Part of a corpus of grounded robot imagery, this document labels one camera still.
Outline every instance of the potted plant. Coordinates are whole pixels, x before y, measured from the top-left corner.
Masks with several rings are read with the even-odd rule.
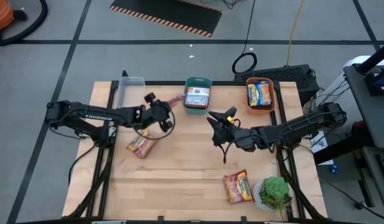
[[[270,177],[253,187],[253,196],[258,208],[268,211],[282,211],[291,204],[289,185],[282,177]]]

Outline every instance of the orange container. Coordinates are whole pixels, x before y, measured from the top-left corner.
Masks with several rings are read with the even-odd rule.
[[[264,106],[258,107],[258,106],[255,106],[254,108],[251,108],[248,105],[248,93],[246,91],[247,113],[249,113],[249,114],[262,114],[262,113],[268,113],[268,112],[271,112],[271,111],[274,110],[274,93],[273,93],[273,82],[272,82],[272,80],[270,80],[269,78],[259,78],[259,77],[249,78],[249,79],[247,79],[246,86],[248,84],[252,84],[254,82],[264,81],[264,80],[269,82],[269,95],[271,96],[272,106],[271,107],[264,107]]]
[[[13,9],[7,0],[0,0],[0,30],[7,27],[12,21]]]

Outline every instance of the orange vacuum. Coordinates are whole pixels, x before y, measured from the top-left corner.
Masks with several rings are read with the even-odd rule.
[[[35,31],[45,20],[48,13],[48,6],[45,0],[40,0],[42,11],[37,20],[31,24],[26,30],[22,31],[13,37],[3,40],[2,32],[13,21],[25,21],[27,20],[27,14],[22,10],[13,10],[10,3],[7,0],[0,0],[0,46],[15,43],[23,38],[27,37],[33,31]]]

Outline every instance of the wooden tabletop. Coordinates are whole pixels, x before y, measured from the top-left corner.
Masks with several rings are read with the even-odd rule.
[[[296,84],[281,82],[280,85],[287,119],[301,116]],[[154,92],[157,98],[169,100],[182,93],[183,88],[148,85],[146,93]],[[96,82],[90,104],[106,107],[109,92],[110,82]],[[244,128],[271,124],[269,113],[246,113],[245,86],[213,86],[209,110],[224,112],[231,106],[238,109],[235,118],[240,119]],[[160,215],[165,220],[240,221],[241,216],[246,216],[249,221],[287,219],[285,213],[264,212],[252,201],[229,204],[223,184],[224,175],[242,169],[247,170],[251,188],[264,178],[279,176],[275,154],[259,149],[249,153],[232,146],[227,163],[223,164],[222,151],[214,147],[211,140],[213,130],[205,119],[208,115],[187,114],[181,104],[173,108],[173,112],[176,117],[174,132],[161,139],[145,159],[139,159],[126,148],[136,136],[133,130],[119,128],[104,219],[157,220]],[[276,116],[280,121],[278,110]],[[90,122],[103,124],[97,120]],[[156,124],[148,131],[156,138],[163,135]],[[303,141],[302,145],[309,147],[309,142]],[[81,140],[77,157],[91,146],[90,139]],[[74,167],[63,215],[71,213],[89,191],[97,152],[95,149]],[[294,158],[301,190],[319,213],[327,216],[312,154],[297,148]],[[96,198],[94,214],[97,214],[100,191]]]

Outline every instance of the green plastic bin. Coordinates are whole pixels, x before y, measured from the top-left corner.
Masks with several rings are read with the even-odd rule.
[[[203,77],[189,77],[185,82],[185,89],[184,94],[186,94],[187,87],[206,87],[211,88],[212,81],[208,78]],[[184,108],[186,109],[186,112],[190,114],[205,114],[207,112],[207,109],[192,109],[187,108],[185,106],[185,100],[182,100],[182,105],[184,105]]]

